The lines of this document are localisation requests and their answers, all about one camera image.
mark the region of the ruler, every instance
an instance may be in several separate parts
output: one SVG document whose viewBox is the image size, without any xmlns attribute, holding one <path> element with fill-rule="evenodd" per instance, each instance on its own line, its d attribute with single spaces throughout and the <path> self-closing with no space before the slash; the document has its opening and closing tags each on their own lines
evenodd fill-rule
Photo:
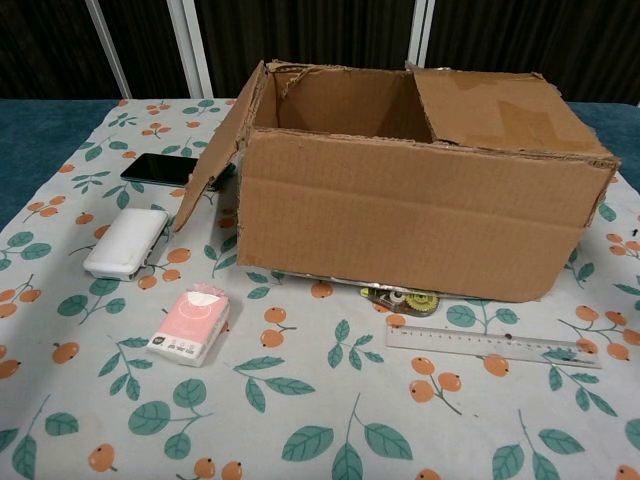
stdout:
<svg viewBox="0 0 640 480">
<path fill-rule="evenodd" d="M 575 343 L 513 337 L 509 334 L 483 335 L 413 325 L 403 327 L 387 325 L 387 346 L 481 357 L 493 353 L 509 360 L 601 368 L 596 354 L 583 352 L 576 347 Z"/>
</svg>

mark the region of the open cardboard box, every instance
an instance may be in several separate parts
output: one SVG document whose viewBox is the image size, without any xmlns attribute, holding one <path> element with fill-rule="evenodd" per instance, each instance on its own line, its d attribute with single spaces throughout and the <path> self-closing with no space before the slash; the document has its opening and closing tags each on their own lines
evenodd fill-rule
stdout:
<svg viewBox="0 0 640 480">
<path fill-rule="evenodd" d="M 260 63 L 176 218 L 243 149 L 238 263 L 543 296 L 618 160 L 537 74 Z"/>
</svg>

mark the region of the dark curtain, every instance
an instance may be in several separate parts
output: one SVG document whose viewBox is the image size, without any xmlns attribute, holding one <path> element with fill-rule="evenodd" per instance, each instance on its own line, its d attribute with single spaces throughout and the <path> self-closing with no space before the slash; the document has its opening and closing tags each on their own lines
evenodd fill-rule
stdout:
<svg viewBox="0 0 640 480">
<path fill-rule="evenodd" d="M 134 98 L 188 98 L 166 0 L 100 0 Z"/>
<path fill-rule="evenodd" d="M 438 0 L 426 66 L 539 72 L 565 100 L 640 101 L 637 0 Z"/>
<path fill-rule="evenodd" d="M 84 0 L 0 1 L 0 97 L 120 98 Z"/>
<path fill-rule="evenodd" d="M 414 0 L 196 0 L 218 97 L 260 60 L 403 69 Z"/>
</svg>

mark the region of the black smartphone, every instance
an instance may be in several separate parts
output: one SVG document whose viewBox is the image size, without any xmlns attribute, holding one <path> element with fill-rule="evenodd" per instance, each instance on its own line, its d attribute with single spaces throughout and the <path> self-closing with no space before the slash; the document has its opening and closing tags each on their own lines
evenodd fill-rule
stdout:
<svg viewBox="0 0 640 480">
<path fill-rule="evenodd" d="M 197 161 L 189 157 L 143 153 L 120 174 L 120 178 L 128 182 L 184 187 Z M 228 165 L 213 182 L 211 190 L 217 190 L 234 172 L 235 165 Z"/>
</svg>

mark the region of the floral tablecloth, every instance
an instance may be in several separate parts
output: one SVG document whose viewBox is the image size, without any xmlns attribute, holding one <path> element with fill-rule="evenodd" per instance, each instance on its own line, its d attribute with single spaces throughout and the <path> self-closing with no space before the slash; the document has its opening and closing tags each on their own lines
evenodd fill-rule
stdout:
<svg viewBox="0 0 640 480">
<path fill-rule="evenodd" d="M 0 235 L 0 478 L 639 478 L 640 199 L 620 176 L 537 302 L 405 318 L 238 267 L 234 182 L 136 281 L 85 273 L 121 209 L 175 214 L 184 193 L 122 170 L 199 155 L 231 103 L 120 102 Z M 232 309 L 195 369 L 144 347 L 197 282 Z M 569 340 L 602 369 L 388 348 L 387 323 Z"/>
</svg>

